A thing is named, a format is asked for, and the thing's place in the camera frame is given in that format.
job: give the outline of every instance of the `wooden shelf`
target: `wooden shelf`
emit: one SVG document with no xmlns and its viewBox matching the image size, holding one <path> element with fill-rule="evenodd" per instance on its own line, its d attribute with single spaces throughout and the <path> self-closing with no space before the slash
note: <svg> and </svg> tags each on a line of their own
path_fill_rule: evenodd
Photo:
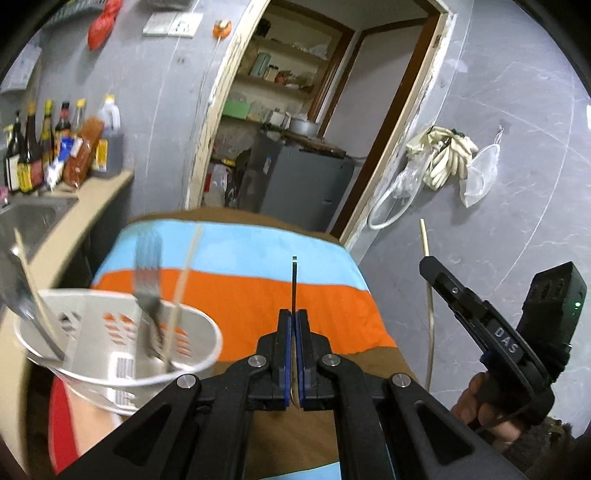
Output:
<svg viewBox="0 0 591 480">
<path fill-rule="evenodd" d="M 222 118 L 231 118 L 232 120 L 238 120 L 239 122 L 246 122 L 249 124 L 262 125 L 264 122 L 258 122 L 257 120 L 250 120 L 249 118 L 238 118 L 232 115 L 222 115 Z"/>
<path fill-rule="evenodd" d="M 268 89 L 268 90 L 273 90 L 273 91 L 275 91 L 277 93 L 281 93 L 283 95 L 291 95 L 291 96 L 294 96 L 294 97 L 297 97 L 300 99 L 307 99 L 312 96 L 311 93 L 306 93 L 306 92 L 302 92 L 301 90 L 288 88 L 285 85 L 282 85 L 280 83 L 267 82 L 266 80 L 264 80 L 262 78 L 253 77 L 251 75 L 238 74 L 238 75 L 236 75 L 235 80 L 237 82 L 248 83 L 250 85 L 254 85 L 254 86 Z"/>
<path fill-rule="evenodd" d="M 295 58 L 297 60 L 304 61 L 306 63 L 311 63 L 316 66 L 325 66 L 328 64 L 328 60 L 321 59 L 316 55 L 308 53 L 306 51 L 300 50 L 299 48 L 292 47 L 291 45 L 287 45 L 285 43 L 281 43 L 275 40 L 269 40 L 263 37 L 252 37 L 254 43 L 259 45 L 259 47 L 267 48 L 269 50 L 276 51 L 277 53 L 283 53 L 288 57 Z"/>
</svg>

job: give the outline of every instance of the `white plastic basket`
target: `white plastic basket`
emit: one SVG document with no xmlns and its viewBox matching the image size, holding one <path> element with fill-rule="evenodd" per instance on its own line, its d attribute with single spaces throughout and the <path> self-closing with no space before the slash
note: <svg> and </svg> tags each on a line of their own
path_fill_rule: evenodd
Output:
<svg viewBox="0 0 591 480">
<path fill-rule="evenodd" d="M 135 335 L 141 312 L 132 295 L 99 290 L 42 290 L 41 298 L 70 336 L 66 358 L 56 361 L 30 322 L 17 319 L 15 332 L 30 360 L 52 370 L 78 395 L 104 410 L 132 415 L 182 374 L 210 377 L 222 351 L 222 333 L 200 310 L 181 305 L 175 371 L 162 374 L 162 362 L 135 362 Z M 161 318 L 173 304 L 163 301 Z M 165 323 L 160 324 L 165 332 Z"/>
</svg>

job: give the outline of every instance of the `plastic jug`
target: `plastic jug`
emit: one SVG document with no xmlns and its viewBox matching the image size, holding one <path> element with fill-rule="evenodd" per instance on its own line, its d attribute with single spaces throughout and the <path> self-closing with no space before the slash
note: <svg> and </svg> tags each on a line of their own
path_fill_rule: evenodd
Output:
<svg viewBox="0 0 591 480">
<path fill-rule="evenodd" d="M 98 117 L 105 123 L 105 129 L 96 147 L 92 175 L 108 179 L 119 175 L 123 169 L 124 134 L 119 107 L 115 105 L 115 95 L 105 97 Z"/>
</svg>

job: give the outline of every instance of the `metal fork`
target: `metal fork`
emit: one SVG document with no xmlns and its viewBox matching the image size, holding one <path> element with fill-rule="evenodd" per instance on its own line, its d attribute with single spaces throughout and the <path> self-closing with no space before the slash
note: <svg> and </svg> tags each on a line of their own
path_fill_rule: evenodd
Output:
<svg viewBox="0 0 591 480">
<path fill-rule="evenodd" d="M 134 297 L 142 310 L 142 320 L 150 324 L 148 347 L 152 350 L 152 356 L 156 357 L 161 355 L 164 340 L 157 320 L 160 311 L 161 262 L 162 238 L 158 232 L 150 229 L 140 233 L 135 247 Z"/>
</svg>

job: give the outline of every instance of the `metal screw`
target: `metal screw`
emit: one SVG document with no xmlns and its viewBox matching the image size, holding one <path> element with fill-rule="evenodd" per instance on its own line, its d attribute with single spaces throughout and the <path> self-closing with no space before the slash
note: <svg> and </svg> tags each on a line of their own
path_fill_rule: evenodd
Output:
<svg viewBox="0 0 591 480">
<path fill-rule="evenodd" d="M 177 385 L 181 388 L 191 388 L 195 383 L 197 383 L 197 379 L 189 374 L 177 378 Z"/>
<path fill-rule="evenodd" d="M 328 367 L 336 367 L 340 363 L 340 357 L 333 353 L 327 353 L 324 357 L 322 357 L 322 363 Z"/>
<path fill-rule="evenodd" d="M 404 388 L 410 385 L 410 377 L 407 374 L 394 374 L 392 375 L 392 382 L 397 387 Z"/>
<path fill-rule="evenodd" d="M 266 363 L 267 359 L 262 355 L 253 355 L 248 359 L 248 365 L 250 365 L 251 367 L 264 367 Z"/>
</svg>

